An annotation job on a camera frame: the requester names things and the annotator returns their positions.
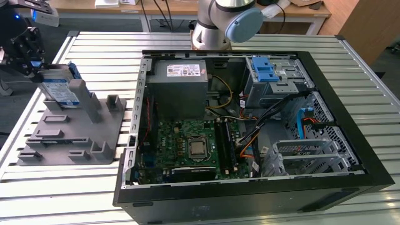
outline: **white box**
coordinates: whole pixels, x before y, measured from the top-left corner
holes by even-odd
[[[138,0],[120,0],[120,4],[137,5]]]
[[[117,8],[120,7],[118,0],[96,0],[94,8]]]

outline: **gray floor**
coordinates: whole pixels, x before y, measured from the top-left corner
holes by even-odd
[[[181,21],[174,21],[173,26],[178,27]],[[84,31],[125,31],[125,32],[140,32],[141,25],[138,20],[125,19],[61,19],[61,26],[57,28],[48,27],[40,24],[34,24],[40,28],[44,44],[45,44],[45,60],[50,62],[65,36],[69,30],[84,30]],[[188,32],[188,21],[184,21],[176,32]],[[166,27],[160,27],[157,21],[150,21],[150,28],[153,32],[169,32]],[[396,96],[400,98],[400,78],[397,71],[400,71],[400,53],[396,55],[390,54],[389,50],[385,50],[372,65],[372,69],[377,72],[386,72],[382,77],[389,89],[393,91]],[[4,74],[0,71],[0,78],[5,82],[28,81],[22,77],[14,77]],[[13,94],[9,97],[0,96],[0,132],[10,132],[16,121],[18,120],[20,114],[25,108],[25,105],[34,92],[36,86],[28,82],[9,83],[13,89]],[[2,146],[6,137],[0,135],[0,146]]]

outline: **blue hard drive label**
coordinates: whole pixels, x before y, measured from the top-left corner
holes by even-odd
[[[62,107],[76,107],[80,104],[76,95],[68,88],[69,84],[65,79],[44,79],[42,85],[52,98]]]

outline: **aluminum table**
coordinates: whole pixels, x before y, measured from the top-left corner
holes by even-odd
[[[248,217],[225,224],[400,224],[400,102],[348,43],[333,36],[257,35],[234,50],[310,52],[396,184],[322,212]],[[136,224],[112,206],[118,157],[126,144],[136,78],[144,49],[189,49],[186,33],[80,32],[69,36],[53,63],[72,60],[98,98],[128,98],[114,162],[109,165],[16,165],[45,106],[36,90],[0,151],[1,225]]]

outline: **blue drive bay latch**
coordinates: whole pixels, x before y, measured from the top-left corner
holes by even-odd
[[[253,57],[252,66],[258,77],[258,82],[276,82],[280,80],[280,78],[274,75],[273,65],[266,57]]]

